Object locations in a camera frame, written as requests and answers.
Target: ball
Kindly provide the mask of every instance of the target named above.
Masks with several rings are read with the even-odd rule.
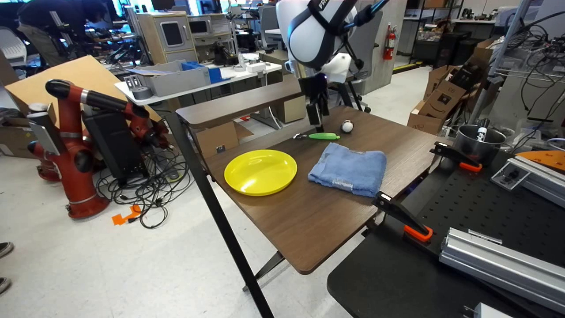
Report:
[[[351,121],[344,121],[341,123],[341,131],[349,134],[353,130],[353,123]]]

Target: red fire extinguisher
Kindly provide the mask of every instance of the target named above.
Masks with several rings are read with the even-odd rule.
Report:
[[[392,59],[395,45],[396,45],[396,26],[391,28],[389,23],[388,30],[386,32],[384,59],[386,60]]]

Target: shoe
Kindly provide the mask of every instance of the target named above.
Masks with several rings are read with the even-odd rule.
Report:
[[[0,277],[0,294],[10,287],[10,280],[6,277]]]
[[[0,243],[0,258],[10,253],[13,249],[14,249],[14,244],[12,244],[12,242]]]

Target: folded towel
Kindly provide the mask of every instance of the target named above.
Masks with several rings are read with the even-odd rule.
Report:
[[[385,169],[386,156],[381,151],[357,152],[330,143],[308,173],[308,180],[354,195],[375,197]]]

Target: person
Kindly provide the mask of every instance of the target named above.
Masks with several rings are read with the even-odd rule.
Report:
[[[106,6],[98,0],[31,0],[18,10],[20,20],[19,31],[28,37],[49,66],[56,66],[67,61],[67,57],[59,55],[53,44],[60,38],[55,21],[50,11],[57,12],[61,22],[68,24],[79,41],[86,41],[84,24],[86,20],[97,23],[107,12]]]
[[[14,245],[11,242],[0,243],[0,259],[4,255],[10,253],[14,249]],[[10,280],[6,277],[0,277],[0,294],[6,291],[10,287]]]

